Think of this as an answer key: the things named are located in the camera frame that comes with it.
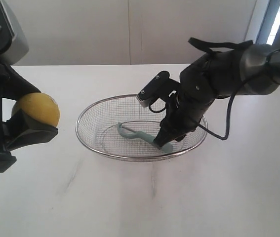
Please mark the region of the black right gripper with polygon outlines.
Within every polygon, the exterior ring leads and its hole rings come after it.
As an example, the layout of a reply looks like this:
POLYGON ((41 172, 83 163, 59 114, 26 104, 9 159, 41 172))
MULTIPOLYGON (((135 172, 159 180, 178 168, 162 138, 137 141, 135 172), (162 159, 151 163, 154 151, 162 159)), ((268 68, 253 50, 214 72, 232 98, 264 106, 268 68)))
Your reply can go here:
POLYGON ((158 148, 173 140, 182 140, 195 131, 202 116, 215 99, 214 90, 206 81, 170 82, 172 89, 165 99, 166 116, 154 139, 158 148))

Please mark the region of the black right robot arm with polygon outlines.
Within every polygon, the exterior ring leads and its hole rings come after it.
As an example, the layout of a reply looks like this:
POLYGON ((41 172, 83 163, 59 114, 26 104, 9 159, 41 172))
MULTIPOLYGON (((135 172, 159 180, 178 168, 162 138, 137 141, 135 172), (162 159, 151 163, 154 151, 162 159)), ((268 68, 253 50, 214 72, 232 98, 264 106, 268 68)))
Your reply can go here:
POLYGON ((204 55, 180 73, 180 80, 167 78, 161 88, 166 116, 154 144, 161 148, 200 126, 204 113, 217 99, 229 98, 225 134, 207 133, 224 141, 230 133, 231 110, 238 95, 269 95, 280 86, 280 49, 254 44, 245 50, 204 55))

